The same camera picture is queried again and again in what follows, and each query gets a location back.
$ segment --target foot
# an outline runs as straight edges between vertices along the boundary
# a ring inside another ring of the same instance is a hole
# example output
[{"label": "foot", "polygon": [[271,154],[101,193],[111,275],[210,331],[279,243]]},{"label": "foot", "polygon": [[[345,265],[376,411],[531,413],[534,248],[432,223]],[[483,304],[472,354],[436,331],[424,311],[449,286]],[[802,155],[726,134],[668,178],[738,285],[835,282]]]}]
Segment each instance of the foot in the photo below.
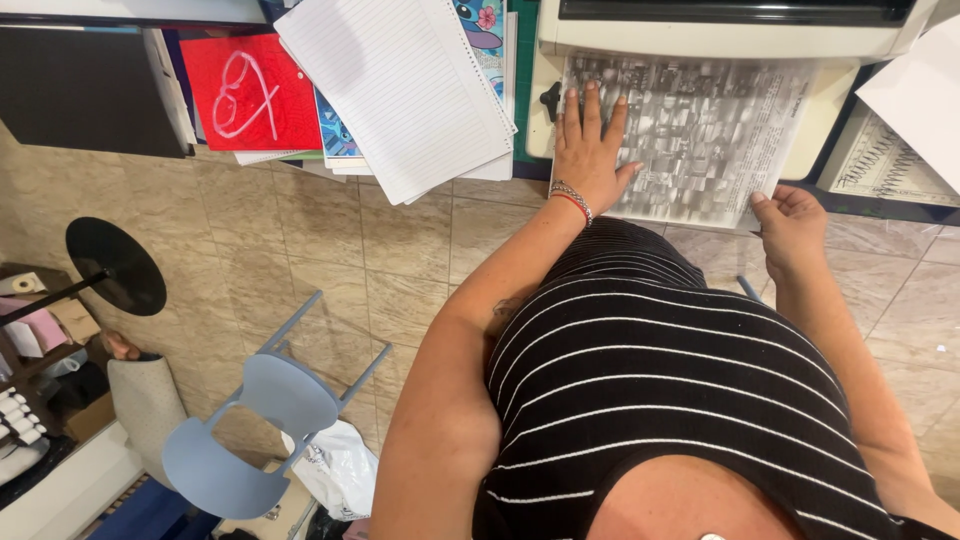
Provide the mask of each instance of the foot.
[{"label": "foot", "polygon": [[104,339],[107,341],[110,349],[113,350],[114,358],[118,360],[137,360],[140,358],[140,350],[128,341],[126,337],[120,335],[120,332],[104,330]]}]

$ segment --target red folder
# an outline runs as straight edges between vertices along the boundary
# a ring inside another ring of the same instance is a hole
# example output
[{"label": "red folder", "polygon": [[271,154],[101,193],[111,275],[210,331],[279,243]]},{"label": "red folder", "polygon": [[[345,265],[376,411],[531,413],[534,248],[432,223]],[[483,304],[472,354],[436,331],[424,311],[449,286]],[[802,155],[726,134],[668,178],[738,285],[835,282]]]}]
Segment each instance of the red folder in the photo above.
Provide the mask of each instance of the red folder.
[{"label": "red folder", "polygon": [[313,84],[277,34],[180,42],[211,150],[320,150]]}]

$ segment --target rolled mat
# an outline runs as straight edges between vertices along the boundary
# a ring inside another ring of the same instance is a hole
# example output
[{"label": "rolled mat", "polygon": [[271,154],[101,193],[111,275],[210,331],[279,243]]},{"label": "rolled mat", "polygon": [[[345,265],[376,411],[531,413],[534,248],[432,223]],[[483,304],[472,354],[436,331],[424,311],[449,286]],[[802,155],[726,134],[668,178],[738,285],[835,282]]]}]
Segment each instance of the rolled mat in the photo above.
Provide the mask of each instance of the rolled mat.
[{"label": "rolled mat", "polygon": [[163,472],[163,442],[186,420],[167,359],[143,362],[111,360],[107,364],[113,408],[130,436],[130,446],[143,458],[143,468],[174,489]]}]

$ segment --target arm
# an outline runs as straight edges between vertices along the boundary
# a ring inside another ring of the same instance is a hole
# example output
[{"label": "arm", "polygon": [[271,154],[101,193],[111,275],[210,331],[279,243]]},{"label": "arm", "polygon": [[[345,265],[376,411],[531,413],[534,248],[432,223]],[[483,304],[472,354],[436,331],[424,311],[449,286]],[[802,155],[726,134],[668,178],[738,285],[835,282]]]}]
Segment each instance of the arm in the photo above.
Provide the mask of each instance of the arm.
[{"label": "arm", "polygon": [[754,194],[777,311],[823,353],[850,405],[853,442],[876,480],[883,505],[960,536],[960,513],[933,492],[910,423],[847,310],[827,266],[827,213],[803,189]]},{"label": "arm", "polygon": [[[600,214],[636,170],[613,170],[627,107],[600,137],[596,83],[587,84],[581,129],[575,90],[558,119],[554,174]],[[586,221],[570,200],[543,208],[446,301],[427,330],[381,450],[371,538],[469,539],[477,489],[500,445],[500,420],[484,384],[495,339]]]}]

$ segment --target chair backrest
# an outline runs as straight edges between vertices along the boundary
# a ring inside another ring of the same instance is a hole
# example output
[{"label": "chair backrest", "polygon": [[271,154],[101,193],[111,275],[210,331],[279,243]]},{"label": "chair backrest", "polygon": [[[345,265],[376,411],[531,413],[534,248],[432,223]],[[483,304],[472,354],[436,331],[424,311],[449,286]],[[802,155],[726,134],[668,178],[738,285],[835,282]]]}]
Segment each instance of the chair backrest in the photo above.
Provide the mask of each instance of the chair backrest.
[{"label": "chair backrest", "polygon": [[318,377],[273,355],[253,355],[243,364],[241,405],[262,416],[295,442],[337,421],[339,408]]},{"label": "chair backrest", "polygon": [[220,446],[210,432],[218,416],[209,425],[188,418],[177,426],[163,446],[163,470],[201,510],[228,519],[258,518],[276,505],[290,479],[255,469]]}]

